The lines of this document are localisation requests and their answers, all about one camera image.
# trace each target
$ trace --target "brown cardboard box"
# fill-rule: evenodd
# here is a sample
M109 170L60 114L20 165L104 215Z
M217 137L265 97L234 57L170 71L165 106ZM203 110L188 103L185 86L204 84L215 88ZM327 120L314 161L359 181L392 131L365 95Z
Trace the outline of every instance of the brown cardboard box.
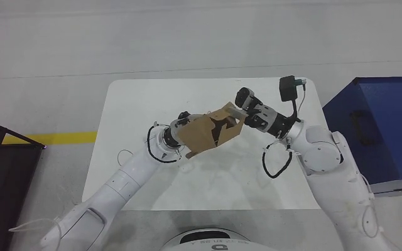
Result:
M234 115L234 109L234 105L229 102L223 108L204 114L180 129L178 137L191 150L186 155L188 159L240 134L246 116L239 112Z

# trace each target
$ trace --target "black cable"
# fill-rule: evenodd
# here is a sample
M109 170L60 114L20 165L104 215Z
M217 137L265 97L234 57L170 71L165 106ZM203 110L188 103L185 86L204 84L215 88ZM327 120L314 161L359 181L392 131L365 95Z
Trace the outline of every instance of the black cable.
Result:
M154 125L151 126L151 128L149 128L149 130L148 130L148 136L146 137L146 143L147 143L147 145L148 145L148 152L149 152L149 155L151 155L151 157L153 157L155 160L159 161L160 163L166 163L166 164L168 164L168 163L174 163L174 162L176 162L177 160L174 160L174 161L163 161L163 160L161 160L161 159L158 159L157 157L155 157L155 156L152 154L152 152L151 152L151 144L149 143L149 137L151 136L151 131L152 131L152 129L154 129L154 128L155 128Z
M296 120L296 119L297 119L297 105L296 105L296 100L292 100L292 101L291 101L291 104L292 104L292 106L293 106L293 115L292 115L292 118L293 118L294 120Z
M284 170L286 170L286 169L288 168L288 166L289 166L289 164L290 164L290 162L291 162L292 156L293 156L293 153L292 153L292 152L289 152L289 158L288 158L287 162L285 163L285 165L284 165L275 175L272 175L272 174L270 174L270 173L268 172L268 170L266 169L266 166L265 166L265 154L266 154L266 152L263 152L263 168L264 168L265 173L266 173L271 179L277 178L279 175L281 175L281 173L283 173Z

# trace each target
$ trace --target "white table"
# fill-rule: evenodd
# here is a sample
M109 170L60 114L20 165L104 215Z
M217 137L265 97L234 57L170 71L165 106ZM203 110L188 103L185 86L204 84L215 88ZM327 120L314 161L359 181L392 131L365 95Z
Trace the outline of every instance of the white table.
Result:
M136 151L143 146L154 121L169 124L185 110L201 114L219 109L228 101L234 103L241 87L249 87L266 105L290 115L291 103L281 101L278 86L279 78L113 82L107 92L82 200L92 196L119 168L117 154L121 149ZM301 99L300 87L297 102ZM310 80L299 117L311 125L327 126ZM319 208L296 160L277 179L264 173L263 147L273 140L269 134L244 126L240 136L217 149L162 166L123 210ZM129 155L122 153L121 162ZM268 153L266 165L274 173L287 157L277 144Z

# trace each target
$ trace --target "dark blue container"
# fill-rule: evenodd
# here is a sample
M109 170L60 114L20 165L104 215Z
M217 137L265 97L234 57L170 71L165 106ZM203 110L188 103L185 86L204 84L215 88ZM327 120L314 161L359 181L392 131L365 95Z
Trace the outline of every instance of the dark blue container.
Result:
M323 108L376 194L402 191L402 77L355 78Z

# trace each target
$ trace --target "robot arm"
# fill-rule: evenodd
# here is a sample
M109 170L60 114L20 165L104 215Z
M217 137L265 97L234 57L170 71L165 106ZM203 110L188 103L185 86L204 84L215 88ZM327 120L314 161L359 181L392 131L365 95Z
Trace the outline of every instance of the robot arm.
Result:
M378 225L374 194L365 184L344 136L308 126L264 105L248 88L237 93L236 105L249 117L246 125L268 132L296 155L311 191L334 224L345 251L391 250Z
M171 126L154 125L143 148L133 156L87 201L75 206L42 239L44 250L100 250L116 214L152 177L162 163L175 162L183 146L177 132L201 115L181 113Z

